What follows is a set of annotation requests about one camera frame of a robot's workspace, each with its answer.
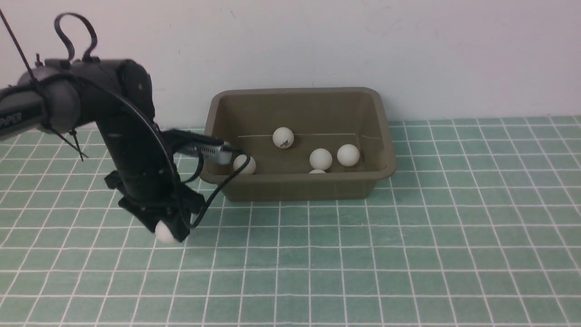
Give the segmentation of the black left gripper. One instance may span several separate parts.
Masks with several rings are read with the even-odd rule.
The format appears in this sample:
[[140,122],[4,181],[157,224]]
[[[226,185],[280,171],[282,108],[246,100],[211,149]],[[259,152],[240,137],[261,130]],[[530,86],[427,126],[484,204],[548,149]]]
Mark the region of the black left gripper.
[[179,243],[182,243],[190,235],[190,228],[182,219],[178,208],[178,199],[173,191],[165,192],[154,199],[132,198],[116,170],[108,174],[104,178],[104,182],[109,189],[116,189],[123,195],[118,206],[131,213],[153,234],[158,221],[163,221]]

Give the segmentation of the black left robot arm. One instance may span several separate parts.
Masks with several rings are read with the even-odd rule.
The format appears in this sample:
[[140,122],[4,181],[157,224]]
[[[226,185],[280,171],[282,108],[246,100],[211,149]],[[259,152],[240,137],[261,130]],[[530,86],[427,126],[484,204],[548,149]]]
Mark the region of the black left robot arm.
[[153,87],[149,73],[131,59],[93,56],[98,38],[91,23],[78,13],[91,43],[75,58],[74,45],[60,22],[56,34],[66,59],[36,60],[15,85],[1,90],[1,139],[31,129],[58,136],[96,124],[115,170],[104,178],[122,195],[119,206],[136,217],[158,240],[182,243],[203,217],[203,195],[182,181],[174,154],[193,144],[208,144],[205,136],[178,129],[160,130],[154,122]]

